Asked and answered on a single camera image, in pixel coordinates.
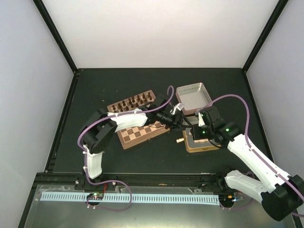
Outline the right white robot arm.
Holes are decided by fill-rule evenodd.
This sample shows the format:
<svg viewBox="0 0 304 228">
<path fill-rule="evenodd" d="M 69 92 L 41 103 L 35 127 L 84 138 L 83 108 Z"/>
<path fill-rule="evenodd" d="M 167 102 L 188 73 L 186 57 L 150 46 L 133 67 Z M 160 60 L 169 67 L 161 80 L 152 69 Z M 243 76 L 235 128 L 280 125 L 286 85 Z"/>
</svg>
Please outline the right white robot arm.
<svg viewBox="0 0 304 228">
<path fill-rule="evenodd" d="M 226 123 L 214 106 L 197 111 L 194 140 L 208 139 L 237 156 L 254 174 L 251 178 L 238 170 L 216 179 L 220 191 L 236 189 L 259 202 L 274 220 L 281 221 L 304 203 L 304 180 L 291 176 L 266 157 L 233 123 Z"/>
</svg>

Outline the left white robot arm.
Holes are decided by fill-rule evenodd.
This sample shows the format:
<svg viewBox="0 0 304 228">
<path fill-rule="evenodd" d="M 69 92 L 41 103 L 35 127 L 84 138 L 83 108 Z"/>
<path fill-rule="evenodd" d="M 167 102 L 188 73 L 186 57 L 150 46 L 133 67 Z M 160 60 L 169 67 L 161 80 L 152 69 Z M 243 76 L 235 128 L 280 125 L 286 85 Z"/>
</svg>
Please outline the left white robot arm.
<svg viewBox="0 0 304 228">
<path fill-rule="evenodd" d="M 115 133 L 132 127 L 144 127 L 160 122 L 166 129 L 184 130 L 192 124 L 183 114 L 183 104 L 178 103 L 172 108 L 168 105 L 172 99 L 157 97 L 148 104 L 133 110 L 111 113 L 103 109 L 97 110 L 81 130 L 77 145 L 85 155 L 84 172 L 87 177 L 85 184 L 92 190 L 102 184 L 102 156 Z"/>
</svg>

